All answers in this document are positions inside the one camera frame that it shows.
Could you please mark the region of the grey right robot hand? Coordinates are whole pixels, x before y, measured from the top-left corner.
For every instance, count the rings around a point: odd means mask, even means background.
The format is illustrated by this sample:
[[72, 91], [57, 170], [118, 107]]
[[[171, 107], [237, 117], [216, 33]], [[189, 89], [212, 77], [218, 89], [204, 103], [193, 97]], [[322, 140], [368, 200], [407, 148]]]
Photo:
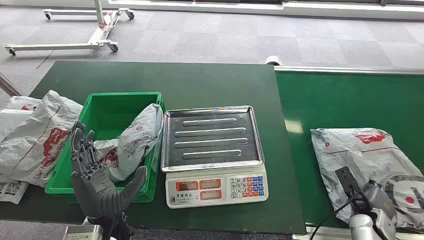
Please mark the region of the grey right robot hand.
[[380, 183], [370, 179], [368, 183], [364, 185], [363, 194], [368, 200], [371, 208], [381, 209], [390, 220], [394, 219], [396, 215], [395, 207]]

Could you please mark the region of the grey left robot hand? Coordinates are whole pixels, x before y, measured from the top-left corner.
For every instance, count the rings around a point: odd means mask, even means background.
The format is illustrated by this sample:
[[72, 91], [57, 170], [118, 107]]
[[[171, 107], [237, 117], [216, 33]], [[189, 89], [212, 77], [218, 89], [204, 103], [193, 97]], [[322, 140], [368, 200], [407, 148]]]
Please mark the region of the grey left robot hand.
[[140, 166], [133, 179], [117, 190], [110, 179], [109, 169], [98, 161], [91, 137], [84, 135], [86, 126], [77, 120], [70, 135], [70, 175], [74, 194], [87, 217], [114, 217], [124, 212], [146, 182], [147, 168]]

